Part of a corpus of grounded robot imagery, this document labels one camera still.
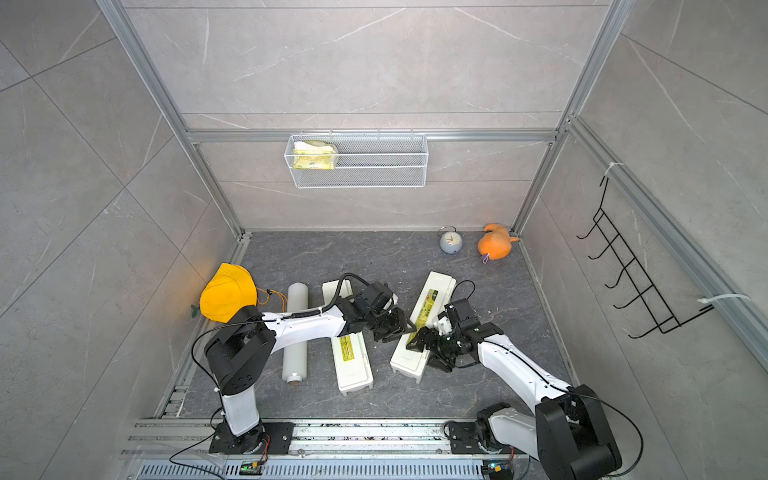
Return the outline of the white dispenser lid with label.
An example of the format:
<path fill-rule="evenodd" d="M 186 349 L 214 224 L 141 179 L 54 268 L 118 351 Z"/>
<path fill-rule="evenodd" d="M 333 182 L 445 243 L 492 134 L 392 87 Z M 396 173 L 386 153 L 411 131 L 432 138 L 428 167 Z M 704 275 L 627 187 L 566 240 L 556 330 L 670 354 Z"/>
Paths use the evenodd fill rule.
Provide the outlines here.
<path fill-rule="evenodd" d="M 444 310 L 445 305 L 457 285 L 455 278 L 431 271 L 417 297 L 417 302 L 410 315 L 410 321 L 417 330 L 426 328 L 433 330 L 438 315 Z M 424 348 L 421 351 L 409 350 L 407 344 L 414 339 L 415 333 L 403 335 L 391 357 L 390 366 L 395 373 L 412 378 L 416 384 L 420 384 L 423 378 L 430 352 Z"/>

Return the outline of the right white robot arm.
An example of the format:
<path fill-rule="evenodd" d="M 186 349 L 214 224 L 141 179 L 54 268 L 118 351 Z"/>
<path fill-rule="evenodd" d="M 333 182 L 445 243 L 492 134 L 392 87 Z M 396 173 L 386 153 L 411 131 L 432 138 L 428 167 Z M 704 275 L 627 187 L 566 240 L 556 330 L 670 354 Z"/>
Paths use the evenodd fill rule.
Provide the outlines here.
<path fill-rule="evenodd" d="M 522 353 L 493 323 L 481 322 L 468 299 L 444 307 L 432 328 L 416 327 L 398 308 L 376 308 L 367 317 L 378 340 L 397 334 L 409 349 L 430 354 L 431 366 L 451 372 L 463 355 L 500 377 L 528 406 L 523 414 L 499 402 L 475 421 L 479 448 L 532 455 L 551 479 L 600 479 L 623 464 L 604 403 L 585 385 L 573 387 Z"/>

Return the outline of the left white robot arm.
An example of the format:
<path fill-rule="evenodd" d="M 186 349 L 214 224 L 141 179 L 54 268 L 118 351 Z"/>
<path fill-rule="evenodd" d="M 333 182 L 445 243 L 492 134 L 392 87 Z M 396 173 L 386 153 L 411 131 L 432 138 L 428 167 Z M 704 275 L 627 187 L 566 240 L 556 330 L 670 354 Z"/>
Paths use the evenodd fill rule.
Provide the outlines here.
<path fill-rule="evenodd" d="M 221 401 L 226 431 L 237 439 L 261 432 L 255 385 L 270 356 L 315 339 L 337 338 L 363 330 L 390 342 L 417 331 L 398 306 L 397 295 L 382 282 L 369 283 L 347 273 L 336 282 L 325 305 L 298 312 L 262 312 L 242 307 L 215 330 L 204 347 Z"/>

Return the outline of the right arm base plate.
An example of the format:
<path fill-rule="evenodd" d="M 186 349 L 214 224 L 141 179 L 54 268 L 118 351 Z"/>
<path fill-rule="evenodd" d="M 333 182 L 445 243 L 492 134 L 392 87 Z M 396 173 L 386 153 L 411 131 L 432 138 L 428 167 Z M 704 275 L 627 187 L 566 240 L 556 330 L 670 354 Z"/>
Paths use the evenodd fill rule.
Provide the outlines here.
<path fill-rule="evenodd" d="M 477 421 L 448 420 L 443 423 L 442 431 L 449 442 L 451 453 L 455 455 L 522 453 L 522 450 L 496 441 L 490 428 L 480 427 Z"/>

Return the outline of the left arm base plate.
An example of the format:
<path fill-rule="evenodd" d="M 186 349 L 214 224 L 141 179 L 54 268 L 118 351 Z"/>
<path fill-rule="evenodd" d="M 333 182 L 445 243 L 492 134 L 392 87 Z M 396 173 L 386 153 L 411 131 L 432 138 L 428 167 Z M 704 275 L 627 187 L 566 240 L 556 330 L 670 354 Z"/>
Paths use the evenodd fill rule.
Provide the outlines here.
<path fill-rule="evenodd" d="M 285 455 L 289 452 L 295 424 L 292 422 L 260 422 L 242 435 L 232 433 L 222 421 L 214 431 L 208 452 L 211 454 L 246 455 L 262 453 Z"/>

